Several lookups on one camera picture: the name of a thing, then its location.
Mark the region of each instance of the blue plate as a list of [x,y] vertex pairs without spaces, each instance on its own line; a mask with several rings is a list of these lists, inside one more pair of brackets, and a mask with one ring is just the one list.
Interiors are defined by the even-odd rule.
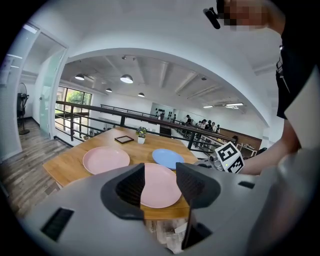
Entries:
[[178,153],[169,149],[156,149],[152,152],[153,160],[162,166],[165,166],[171,170],[176,169],[176,163],[184,163],[184,158]]

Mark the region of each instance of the window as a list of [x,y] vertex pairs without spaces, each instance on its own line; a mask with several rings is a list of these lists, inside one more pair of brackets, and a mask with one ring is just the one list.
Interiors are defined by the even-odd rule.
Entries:
[[[91,99],[92,99],[92,94],[80,91],[80,90],[75,90],[71,88],[66,88],[59,86],[58,91],[56,94],[56,100],[61,101],[61,102],[70,102],[70,103],[76,103],[76,104],[82,104],[82,105],[90,105],[91,104]],[[70,123],[71,123],[71,118],[70,114],[65,113],[65,112],[70,112],[71,107],[62,105],[62,104],[55,104],[55,127],[66,131],[67,133],[70,133]],[[79,124],[83,125],[88,125],[88,119],[85,118],[86,116],[89,116],[89,110],[80,108],[80,107],[74,107],[73,108],[73,113],[78,114],[73,118],[73,121]],[[88,133],[88,128],[81,126],[79,124],[74,124],[74,135],[76,137],[81,138],[82,133]]]

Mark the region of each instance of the small plant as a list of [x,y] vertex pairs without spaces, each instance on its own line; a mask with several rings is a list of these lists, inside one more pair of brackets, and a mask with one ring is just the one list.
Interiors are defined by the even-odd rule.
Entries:
[[140,138],[145,138],[147,133],[147,128],[140,126],[135,133],[138,134]]

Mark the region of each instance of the person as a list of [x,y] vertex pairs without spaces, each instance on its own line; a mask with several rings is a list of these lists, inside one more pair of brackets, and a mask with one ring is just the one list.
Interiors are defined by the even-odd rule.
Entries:
[[161,112],[161,114],[160,114],[160,120],[163,120],[164,117],[165,117],[165,112]]
[[316,2],[318,1],[216,1],[218,17],[225,24],[249,26],[251,29],[269,28],[282,38],[280,57],[275,67],[279,96],[277,116],[284,119],[282,136],[268,150],[246,160],[242,174],[259,175],[262,169],[277,165],[284,156],[295,153],[300,148],[298,137],[285,116],[285,110],[299,94],[315,65],[319,68],[319,39],[318,33],[315,33],[319,24],[319,8],[315,6]]
[[216,123],[212,123],[212,131],[215,133],[217,131]]
[[212,131],[211,120],[208,121],[208,124],[205,125],[204,129]]
[[216,126],[216,130],[215,130],[215,132],[216,132],[217,134],[219,134],[219,133],[220,133],[220,124],[218,124],[218,125]]
[[206,128],[206,122],[207,122],[207,120],[203,119],[201,124],[200,124],[200,128],[205,129]]
[[190,117],[190,115],[186,115],[186,118],[187,118],[187,120],[186,120],[186,125],[192,125],[192,122],[193,122],[193,120],[192,120],[192,118]]

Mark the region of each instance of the potted plant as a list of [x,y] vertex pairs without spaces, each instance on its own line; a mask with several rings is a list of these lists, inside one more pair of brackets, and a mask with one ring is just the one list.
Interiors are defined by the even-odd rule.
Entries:
[[140,126],[136,130],[136,134],[138,134],[138,143],[139,144],[144,144],[145,143],[146,133],[147,133],[147,128],[145,128],[145,127],[141,127]]

